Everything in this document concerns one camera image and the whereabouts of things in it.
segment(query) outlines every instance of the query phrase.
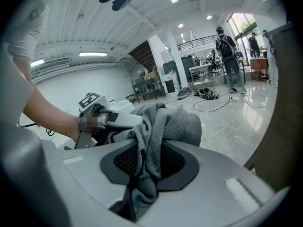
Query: railing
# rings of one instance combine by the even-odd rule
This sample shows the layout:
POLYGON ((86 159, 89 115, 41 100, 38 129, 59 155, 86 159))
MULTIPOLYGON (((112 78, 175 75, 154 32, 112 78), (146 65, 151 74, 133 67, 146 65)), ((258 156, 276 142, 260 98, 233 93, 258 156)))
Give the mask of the railing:
MULTIPOLYGON (((203 37, 203 38, 192 40, 192 41, 189 41, 189 42, 186 42, 183 44, 179 44, 179 45, 177 45, 177 48, 178 48, 179 52, 182 52, 182 51, 186 51, 186 50, 189 50, 189 49, 192 49, 192 48, 204 45, 204 44, 215 43, 217 38, 218 38, 217 35, 203 37)), ((168 49, 168 51, 169 51, 170 55, 172 55, 172 51, 170 48, 168 49)))

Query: wooden cabinet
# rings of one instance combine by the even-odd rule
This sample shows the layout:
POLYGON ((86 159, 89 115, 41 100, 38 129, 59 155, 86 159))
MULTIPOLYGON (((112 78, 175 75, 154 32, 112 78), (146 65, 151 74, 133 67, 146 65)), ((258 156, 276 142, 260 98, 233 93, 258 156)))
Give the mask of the wooden cabinet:
POLYGON ((250 60, 251 78, 253 80, 268 80, 268 68, 266 58, 256 58, 250 60))

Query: desk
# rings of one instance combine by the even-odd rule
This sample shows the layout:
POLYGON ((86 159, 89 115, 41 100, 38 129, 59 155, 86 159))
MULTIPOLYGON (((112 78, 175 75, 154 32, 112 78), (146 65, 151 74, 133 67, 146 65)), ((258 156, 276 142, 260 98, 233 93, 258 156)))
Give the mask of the desk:
POLYGON ((205 78, 204 77, 204 71, 208 70, 208 67, 211 66, 211 65, 212 65, 211 63, 207 63, 207 64, 204 64, 204 65, 201 65, 201 66, 196 66, 196 67, 189 68, 191 80, 192 80, 192 83, 193 83, 193 89, 195 89, 195 85, 199 86, 199 85, 202 85, 202 84, 205 84, 205 83, 209 83, 209 82, 212 82, 213 83, 213 87, 214 87, 213 70, 212 70, 212 73, 211 73, 212 77, 213 77, 213 80, 203 81, 203 82, 199 81, 199 82, 194 83, 194 78, 193 78, 193 73, 192 73, 193 70, 202 70, 203 71, 203 78, 205 78))
POLYGON ((145 94, 149 94, 149 93, 154 93, 156 100, 158 100, 158 99, 157 99, 157 95, 156 95, 156 91, 159 91, 159 87, 158 87, 158 84, 157 84, 157 82, 156 82, 155 79, 148 79, 148 80, 146 80, 146 81, 142 81, 142 82, 140 82, 140 83, 138 83, 138 84, 135 84, 135 85, 133 85, 133 90, 134 90, 134 94, 136 95, 136 98, 137 98, 137 100, 138 100, 138 103, 140 103, 138 96, 141 96, 141 95, 142 95, 143 98, 144 98, 144 95, 145 95, 145 94), (155 83, 155 84, 157 85, 157 89, 156 89, 156 90, 153 89, 153 83, 155 83), (141 90, 141 87, 147 86, 147 85, 150 85, 150 86, 151 86, 151 89, 152 89, 151 91, 148 91, 148 92, 145 92, 145 93, 139 93, 139 94, 137 94, 136 88, 139 88, 139 89, 140 89, 139 91, 142 91, 142 90, 141 90))
POLYGON ((268 80, 267 58, 255 58, 250 60, 251 78, 253 80, 268 80), (262 70, 266 70, 265 76, 262 76, 262 70))

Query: gray towel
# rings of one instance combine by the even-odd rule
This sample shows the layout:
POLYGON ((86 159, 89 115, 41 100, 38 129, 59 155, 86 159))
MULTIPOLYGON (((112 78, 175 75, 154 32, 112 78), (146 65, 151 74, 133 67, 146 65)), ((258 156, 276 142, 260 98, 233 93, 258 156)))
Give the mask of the gray towel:
POLYGON ((137 170, 139 180, 132 192, 136 218, 139 219, 157 199, 156 183, 161 180, 160 153, 162 140, 179 140, 200 145, 202 127, 195 114, 180 106, 168 109, 163 103, 145 105, 132 114, 143 116, 143 123, 113 136, 115 142, 137 138, 137 170))

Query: black mesh panel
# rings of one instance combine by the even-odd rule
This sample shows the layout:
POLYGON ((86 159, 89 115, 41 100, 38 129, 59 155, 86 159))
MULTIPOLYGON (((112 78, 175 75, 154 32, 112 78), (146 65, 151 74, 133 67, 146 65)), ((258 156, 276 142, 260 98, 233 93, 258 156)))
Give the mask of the black mesh panel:
POLYGON ((178 171, 180 171, 185 165, 185 159, 168 148, 165 145, 161 147, 161 178, 167 178, 178 171))
POLYGON ((137 169, 137 146, 124 151, 114 159, 114 164, 130 177, 134 176, 137 169))

